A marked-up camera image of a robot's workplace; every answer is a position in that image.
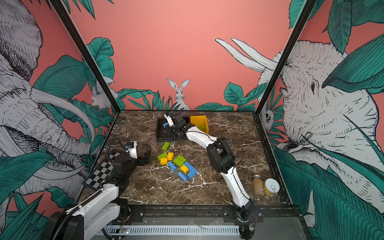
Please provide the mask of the blue lego bottom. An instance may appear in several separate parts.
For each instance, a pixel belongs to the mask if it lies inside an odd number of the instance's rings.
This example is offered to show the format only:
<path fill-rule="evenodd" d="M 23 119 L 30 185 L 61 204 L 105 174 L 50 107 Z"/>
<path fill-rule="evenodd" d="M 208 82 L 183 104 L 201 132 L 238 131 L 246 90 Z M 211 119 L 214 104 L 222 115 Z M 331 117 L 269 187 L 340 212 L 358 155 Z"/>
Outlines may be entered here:
<path fill-rule="evenodd" d="M 185 175 L 183 172 L 178 172 L 178 176 L 181 178 L 181 180 L 183 180 L 184 182 L 186 182 L 188 180 L 188 176 Z"/>

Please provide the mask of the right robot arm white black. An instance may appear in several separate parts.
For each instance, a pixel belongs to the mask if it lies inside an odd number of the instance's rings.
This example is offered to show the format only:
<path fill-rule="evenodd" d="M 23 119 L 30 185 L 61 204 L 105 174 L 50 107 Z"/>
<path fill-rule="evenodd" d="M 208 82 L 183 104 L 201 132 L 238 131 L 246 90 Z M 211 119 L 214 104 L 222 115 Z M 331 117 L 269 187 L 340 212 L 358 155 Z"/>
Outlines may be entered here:
<path fill-rule="evenodd" d="M 167 121 L 164 129 L 169 137 L 185 137 L 206 149 L 212 168 L 220 173 L 230 190 L 238 219 L 257 223 L 257 207 L 238 176 L 235 154 L 228 141 L 210 136 L 194 124 L 187 123 L 181 114 L 168 112 L 164 118 Z"/>

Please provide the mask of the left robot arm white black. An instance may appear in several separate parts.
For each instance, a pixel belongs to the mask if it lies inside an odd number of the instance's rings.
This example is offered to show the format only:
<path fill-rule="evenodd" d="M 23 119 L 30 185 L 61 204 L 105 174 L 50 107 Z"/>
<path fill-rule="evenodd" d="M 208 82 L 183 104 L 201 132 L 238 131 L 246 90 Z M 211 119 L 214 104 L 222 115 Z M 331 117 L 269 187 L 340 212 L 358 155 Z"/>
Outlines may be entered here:
<path fill-rule="evenodd" d="M 102 166 L 111 164 L 101 188 L 67 211 L 53 214 L 41 235 L 42 240 L 90 240 L 113 220 L 125 221 L 131 216 L 128 202 L 120 198 L 138 166 L 149 164 L 151 150 L 134 157 L 135 149 L 106 152 Z"/>

